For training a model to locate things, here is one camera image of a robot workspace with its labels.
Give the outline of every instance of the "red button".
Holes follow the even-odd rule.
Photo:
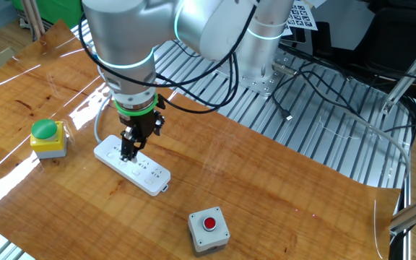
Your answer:
[[[212,217],[207,217],[204,221],[203,221],[203,228],[206,231],[213,231],[216,227],[216,220]]]

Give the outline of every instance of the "white power strip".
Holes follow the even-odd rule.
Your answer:
[[[135,161],[120,160],[121,139],[117,136],[111,135],[103,140],[94,148],[94,155],[151,196],[157,196],[160,191],[165,192],[168,189],[170,171],[141,152],[137,153]]]

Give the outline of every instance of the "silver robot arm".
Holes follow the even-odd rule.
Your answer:
[[[261,0],[264,7],[258,8],[259,14],[273,14],[274,21],[283,23],[290,9],[271,14],[265,9],[283,7],[284,2],[291,9],[293,0]],[[253,4],[256,0],[82,0],[97,59],[116,73],[147,83],[156,78],[153,47],[167,40],[181,40],[211,61],[224,58],[237,41]],[[270,19],[256,16],[255,20]],[[283,31],[280,26],[266,26],[266,32],[262,32],[261,26],[251,26],[256,26],[253,30],[258,34]],[[277,49],[278,40],[272,45]],[[242,47],[245,53],[254,48],[254,40]],[[269,59],[272,62],[272,57],[263,58],[267,62]],[[249,64],[247,69],[258,67]],[[126,126],[121,133],[121,159],[132,160],[152,132],[160,134],[165,121],[154,107],[164,108],[164,104],[157,99],[154,87],[135,84],[106,71],[104,75],[116,100],[120,121]]]

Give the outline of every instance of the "green button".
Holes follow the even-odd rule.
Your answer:
[[[57,124],[51,119],[41,119],[32,126],[32,135],[38,139],[47,139],[57,132]]]

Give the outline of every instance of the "white cable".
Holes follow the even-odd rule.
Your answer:
[[[102,109],[104,109],[105,104],[108,103],[111,97],[112,97],[112,94],[111,93],[108,94],[107,98],[102,102],[102,104],[100,104],[99,112],[97,112],[97,115],[95,116],[94,136],[98,144],[102,142],[102,140],[100,140],[99,138],[99,133],[98,133],[100,114],[102,113]]]
[[[319,91],[322,94],[322,96],[324,96],[328,100],[331,100],[331,98],[328,95],[326,95],[325,93],[323,93],[319,89],[316,89],[316,90]],[[382,130],[376,128],[375,126],[373,126],[372,124],[370,124],[370,123],[366,122],[365,120],[361,119],[358,115],[354,114],[353,112],[349,111],[348,109],[342,108],[342,107],[339,107],[339,106],[336,106],[336,107],[343,110],[348,116],[352,117],[354,120],[361,123],[362,125],[364,125],[368,129],[376,132],[380,137],[384,137],[388,141],[390,141],[401,152],[401,155],[405,160],[405,173],[406,174],[405,174],[404,178],[406,178],[410,174],[410,171],[411,171],[410,156],[407,154],[407,152],[405,152],[405,149],[402,147],[402,145],[397,140],[392,138],[391,135],[385,133],[384,131],[382,131]]]

